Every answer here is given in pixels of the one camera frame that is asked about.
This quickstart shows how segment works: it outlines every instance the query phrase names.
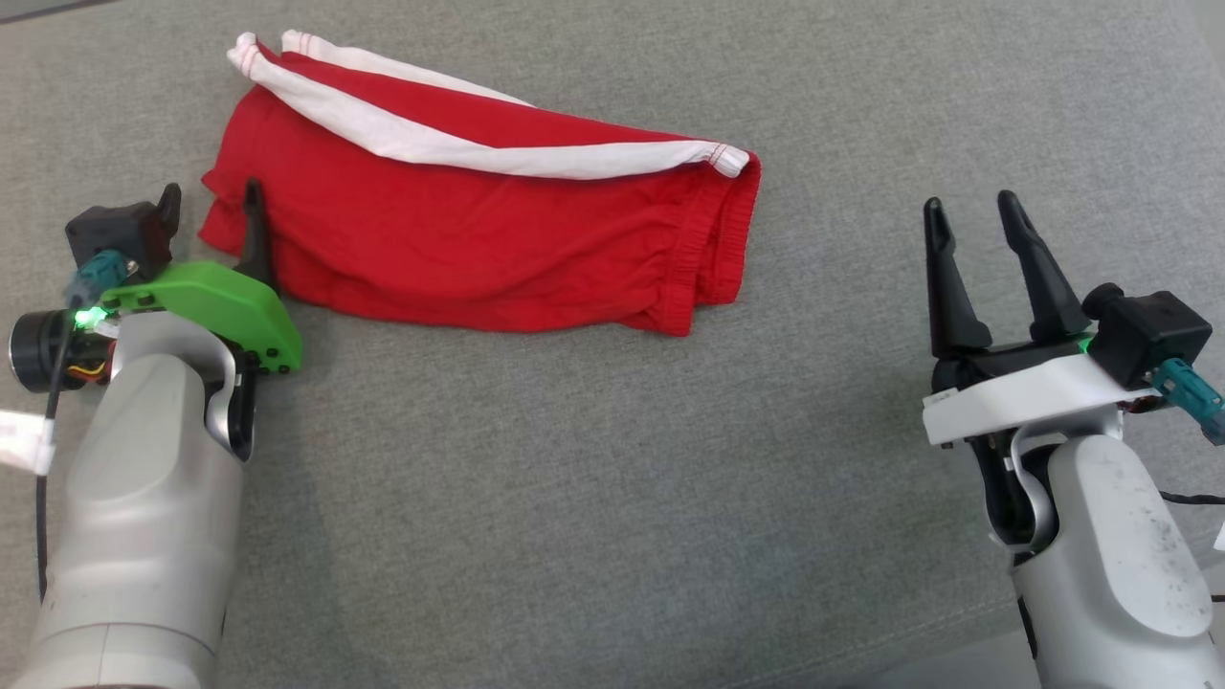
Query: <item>wire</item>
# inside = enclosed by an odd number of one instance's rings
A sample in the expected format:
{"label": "wire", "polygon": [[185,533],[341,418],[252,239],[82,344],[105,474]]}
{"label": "wire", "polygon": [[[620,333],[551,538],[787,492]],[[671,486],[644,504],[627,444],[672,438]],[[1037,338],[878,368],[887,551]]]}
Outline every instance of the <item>wire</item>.
{"label": "wire", "polygon": [[71,375],[75,380],[80,380],[83,383],[102,383],[100,375],[83,375],[74,371],[69,371],[69,375]]}
{"label": "wire", "polygon": [[64,369],[69,362],[69,343],[76,331],[76,310],[81,305],[81,299],[74,297],[69,308],[64,310],[64,333],[60,336],[60,349],[55,354],[55,365],[51,367],[51,387],[47,392],[47,421],[55,421],[55,412],[60,408],[60,389],[64,387]]}
{"label": "wire", "polygon": [[34,478],[34,547],[38,550],[38,600],[47,597],[47,477]]}
{"label": "wire", "polygon": [[1161,499],[1175,505],[1225,505],[1225,497],[1221,495],[1178,495],[1161,490]]}
{"label": "wire", "polygon": [[77,367],[77,365],[69,367],[69,370],[72,373],[80,373],[81,375],[97,376],[102,375],[102,371],[107,370],[107,362],[102,362],[100,364],[98,364],[98,368],[93,370],[88,370],[83,367]]}
{"label": "wire", "polygon": [[[51,387],[47,394],[47,421],[55,421],[55,412],[60,408],[60,389],[64,387],[64,369],[69,360],[69,346],[72,333],[76,331],[76,311],[81,305],[80,297],[69,300],[69,308],[64,310],[64,330],[60,335],[60,349],[55,354],[55,365],[51,367]],[[38,600],[47,597],[47,477],[34,478],[34,547],[38,557]]]}

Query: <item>red shorts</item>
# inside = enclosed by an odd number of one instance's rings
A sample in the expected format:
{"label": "red shorts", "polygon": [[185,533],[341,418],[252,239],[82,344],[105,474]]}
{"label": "red shorts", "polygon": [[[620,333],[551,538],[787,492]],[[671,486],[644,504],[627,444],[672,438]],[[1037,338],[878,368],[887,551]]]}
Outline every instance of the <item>red shorts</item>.
{"label": "red shorts", "polygon": [[243,246],[263,185],[285,292],[372,319],[534,332],[615,321],[684,336],[735,300],[760,181],[726,145],[534,108],[289,32],[245,34],[201,238]]}

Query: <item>gray fabric surface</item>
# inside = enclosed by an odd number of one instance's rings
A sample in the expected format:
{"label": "gray fabric surface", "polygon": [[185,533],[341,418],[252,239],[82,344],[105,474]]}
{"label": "gray fabric surface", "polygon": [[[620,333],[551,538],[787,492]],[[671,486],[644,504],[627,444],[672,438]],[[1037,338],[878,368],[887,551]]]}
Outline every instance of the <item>gray fabric surface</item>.
{"label": "gray fabric surface", "polygon": [[[55,305],[81,210],[176,180],[198,227],[247,88],[224,50],[287,28],[751,148],[764,180],[740,302],[687,340],[292,304],[309,365],[261,392],[227,688],[824,687],[1017,625],[973,459],[920,421],[933,194],[1000,341],[1029,322],[1002,188],[1082,294],[1225,324],[1225,89],[1178,2],[124,0],[0,27],[2,327]],[[1225,383],[1225,337],[1200,362]],[[62,457],[96,403],[65,400]],[[1178,414],[1131,440],[1160,485],[1225,489]],[[32,485],[0,472],[0,684]],[[1221,514],[1177,516],[1204,553]]]}

